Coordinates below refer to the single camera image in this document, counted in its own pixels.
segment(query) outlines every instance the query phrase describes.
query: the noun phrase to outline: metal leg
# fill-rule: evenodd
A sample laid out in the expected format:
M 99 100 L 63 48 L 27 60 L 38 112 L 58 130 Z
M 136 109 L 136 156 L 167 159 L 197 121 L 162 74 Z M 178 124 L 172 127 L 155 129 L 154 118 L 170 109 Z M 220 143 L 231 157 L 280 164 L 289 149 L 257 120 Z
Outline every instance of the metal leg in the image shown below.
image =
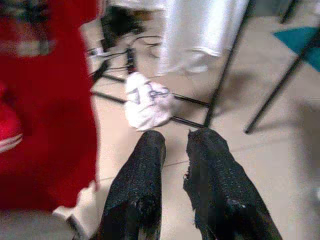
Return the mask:
M 103 78 L 106 78 L 106 79 L 111 79 L 111 80 L 114 80 L 114 81 L 117 81 L 119 83 L 125 83 L 126 80 L 123 79 L 123 78 L 120 78 L 120 77 L 116 77 L 116 76 L 112 76 L 112 75 L 103 75 L 102 76 Z M 172 94 L 174 96 L 175 99 L 178 99 L 178 100 L 181 100 L 181 101 L 184 101 L 184 102 L 189 102 L 189 103 L 193 103 L 193 104 L 199 104 L 201 106 L 204 106 L 204 107 L 209 107 L 209 103 L 206 103 L 206 102 L 203 102 L 203 101 L 200 101 L 200 100 L 197 100 L 197 99 L 193 99 L 193 98 L 190 98 L 190 97 L 187 97 L 187 96 L 182 96 L 182 95 L 179 95 L 179 94 L 176 94 L 176 93 L 173 93 Z
M 303 48 L 299 56 L 294 60 L 293 64 L 289 67 L 281 81 L 277 84 L 275 89 L 272 91 L 268 99 L 265 101 L 264 105 L 261 107 L 259 112 L 255 115 L 251 123 L 248 125 L 248 127 L 245 129 L 246 134 L 250 134 L 255 125 L 257 124 L 258 120 L 261 119 L 261 117 L 265 114 L 266 109 L 270 106 L 272 101 L 275 99 L 275 97 L 278 95 L 278 93 L 283 90 L 284 86 L 291 80 L 293 73 L 297 70 L 297 68 L 301 65 L 302 60 L 304 59 L 306 53 L 310 48 L 312 48 L 317 40 L 320 38 L 320 26 L 317 30 L 317 33 L 312 37 L 312 39 L 308 42 L 308 44 Z
M 108 95 L 108 94 L 104 94 L 102 92 L 96 92 L 96 91 L 93 91 L 91 92 L 92 95 L 95 95 L 97 97 L 100 97 L 100 98 L 103 98 L 103 99 L 107 99 L 107 100 L 110 100 L 110 101 L 113 101 L 113 102 L 116 102 L 118 104 L 125 104 L 126 103 L 126 100 L 124 99 L 121 99 L 121 98 L 117 98 L 115 96 L 111 96 L 111 95 Z M 178 116 L 173 116 L 171 118 L 172 121 L 176 122 L 176 123 L 180 123 L 180 124 L 184 124 L 184 125 L 188 125 L 190 127 L 194 127 L 194 128 L 203 128 L 204 126 L 202 124 L 199 124 L 199 123 L 196 123 L 194 121 L 189 121 L 187 119 L 184 119 L 182 117 L 178 117 Z
M 208 112 L 206 114 L 206 117 L 205 117 L 205 120 L 204 120 L 204 123 L 203 123 L 203 126 L 205 128 L 208 128 L 210 126 L 210 123 L 211 123 L 211 119 L 214 115 L 214 110 L 215 110 L 215 107 L 216 107 L 216 103 L 217 103 L 217 100 L 220 96 L 220 92 L 222 90 L 222 86 L 226 80 L 226 76 L 228 74 L 228 70 L 229 70 L 229 66 L 231 65 L 231 62 L 232 62 L 232 59 L 234 57 L 234 54 L 235 54 L 235 49 L 237 48 L 238 46 L 238 43 L 239 43 L 239 39 L 241 38 L 241 33 L 242 33 L 242 30 L 244 29 L 247 21 L 248 21 L 248 18 L 249 18 L 249 14 L 252 12 L 252 9 L 253 9 L 253 0 L 249 0 L 248 2 L 248 5 L 246 7 L 246 10 L 245 10 L 245 13 L 244 13 L 244 16 L 243 16 L 243 19 L 242 19 L 242 22 L 240 24 L 240 27 L 238 29 L 238 33 L 235 37 L 235 40 L 234 40 L 234 43 L 233 43 L 233 46 L 231 48 L 231 51 L 229 53 L 229 56 L 228 56 L 228 59 L 224 65 L 224 69 L 223 69 L 223 73 L 220 77 L 220 80 L 219 80 L 219 84 L 217 86 L 217 88 L 214 90 L 213 94 L 212 94 L 212 97 L 211 97 L 211 101 L 209 103 L 209 109 L 208 109 Z
M 288 7 L 288 9 L 286 10 L 285 14 L 283 15 L 283 17 L 280 20 L 281 24 L 285 24 L 293 15 L 294 10 L 298 4 L 299 0 L 291 0 L 291 3 Z

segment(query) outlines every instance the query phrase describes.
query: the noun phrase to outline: blue rug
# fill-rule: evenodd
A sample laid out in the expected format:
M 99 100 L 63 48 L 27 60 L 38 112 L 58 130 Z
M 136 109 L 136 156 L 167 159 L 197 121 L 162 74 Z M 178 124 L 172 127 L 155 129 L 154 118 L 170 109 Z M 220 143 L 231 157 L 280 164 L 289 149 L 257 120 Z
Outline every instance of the blue rug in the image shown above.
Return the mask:
M 274 35 L 296 54 L 304 48 L 316 33 L 316 27 L 301 27 L 287 31 L 275 32 Z M 320 47 L 314 47 L 306 54 L 305 60 L 320 72 Z

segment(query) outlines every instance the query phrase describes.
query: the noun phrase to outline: red clothing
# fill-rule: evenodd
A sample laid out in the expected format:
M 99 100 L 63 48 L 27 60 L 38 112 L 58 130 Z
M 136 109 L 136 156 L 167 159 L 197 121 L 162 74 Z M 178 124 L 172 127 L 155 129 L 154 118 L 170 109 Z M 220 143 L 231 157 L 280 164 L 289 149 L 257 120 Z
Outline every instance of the red clothing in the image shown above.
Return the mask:
M 97 135 L 85 48 L 78 27 L 97 15 L 95 0 L 50 0 L 51 54 L 0 56 L 23 140 L 0 153 L 0 209 L 74 207 L 96 176 Z M 0 35 L 4 27 L 0 21 Z

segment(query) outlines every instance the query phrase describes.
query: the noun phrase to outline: white fabric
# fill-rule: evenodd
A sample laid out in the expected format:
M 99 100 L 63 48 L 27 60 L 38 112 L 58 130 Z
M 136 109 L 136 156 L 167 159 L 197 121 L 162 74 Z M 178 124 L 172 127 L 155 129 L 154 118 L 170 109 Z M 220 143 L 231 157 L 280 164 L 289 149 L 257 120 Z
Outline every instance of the white fabric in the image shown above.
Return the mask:
M 151 82 L 139 72 L 129 75 L 124 105 L 129 125 L 138 131 L 146 131 L 162 125 L 172 117 L 174 97 L 169 90 L 156 82 Z
M 167 0 L 110 0 L 113 6 L 120 6 L 135 10 L 164 10 Z
M 159 74 L 204 72 L 231 48 L 248 0 L 167 0 Z

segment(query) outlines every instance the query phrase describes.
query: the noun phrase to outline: black chair leg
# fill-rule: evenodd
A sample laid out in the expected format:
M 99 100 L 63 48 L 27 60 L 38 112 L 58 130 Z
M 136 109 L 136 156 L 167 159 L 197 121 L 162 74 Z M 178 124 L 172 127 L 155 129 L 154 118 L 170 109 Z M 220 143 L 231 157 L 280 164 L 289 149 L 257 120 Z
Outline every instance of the black chair leg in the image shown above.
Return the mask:
M 314 47 L 319 40 L 320 37 L 320 26 L 317 30 L 317 33 L 312 37 L 312 39 L 308 42 L 308 44 L 304 47 L 304 49 L 301 51 L 299 56 L 294 60 L 293 64 L 289 67 L 281 81 L 277 84 L 275 89 L 272 91 L 264 105 L 261 107 L 259 112 L 255 115 L 251 123 L 248 125 L 248 127 L 244 130 L 246 134 L 250 134 L 254 127 L 256 126 L 257 122 L 262 118 L 262 116 L 266 113 L 267 108 L 270 106 L 272 101 L 275 99 L 275 97 L 279 94 L 281 90 L 284 89 L 284 86 L 292 79 L 293 73 L 297 70 L 297 68 L 301 65 L 302 60 L 304 59 L 306 53 L 308 50 L 312 47 Z
M 212 97 L 211 97 L 211 100 L 210 100 L 210 103 L 209 103 L 209 109 L 208 109 L 208 112 L 206 114 L 206 117 L 205 117 L 205 120 L 204 120 L 204 123 L 203 123 L 203 126 L 205 128 L 209 128 L 210 127 L 211 119 L 214 116 L 214 111 L 215 111 L 215 107 L 216 107 L 217 101 L 218 101 L 219 96 L 220 96 L 220 92 L 223 89 L 223 84 L 224 84 L 224 82 L 226 80 L 226 77 L 227 77 L 227 74 L 228 74 L 228 71 L 229 71 L 229 67 L 230 67 L 230 65 L 232 63 L 232 60 L 234 58 L 235 50 L 237 49 L 238 44 L 239 44 L 239 40 L 241 39 L 241 33 L 242 33 L 242 31 L 243 31 L 243 29 L 244 29 L 244 27 L 245 27 L 245 25 L 246 25 L 246 23 L 248 21 L 249 15 L 252 13 L 253 6 L 254 6 L 254 1 L 250 0 L 248 2 L 247 7 L 246 7 L 242 22 L 241 22 L 240 27 L 238 29 L 238 32 L 237 32 L 237 35 L 235 37 L 235 40 L 234 40 L 233 46 L 231 48 L 231 51 L 229 53 L 228 59 L 227 59 L 225 65 L 224 65 L 223 73 L 222 73 L 222 75 L 220 77 L 219 84 L 218 84 L 217 88 L 214 90 L 214 92 L 212 94 Z
M 288 22 L 288 20 L 293 16 L 294 14 L 294 10 L 298 4 L 299 0 L 291 0 L 291 3 L 288 7 L 288 9 L 286 10 L 285 14 L 283 15 L 283 17 L 280 20 L 281 24 L 285 24 Z

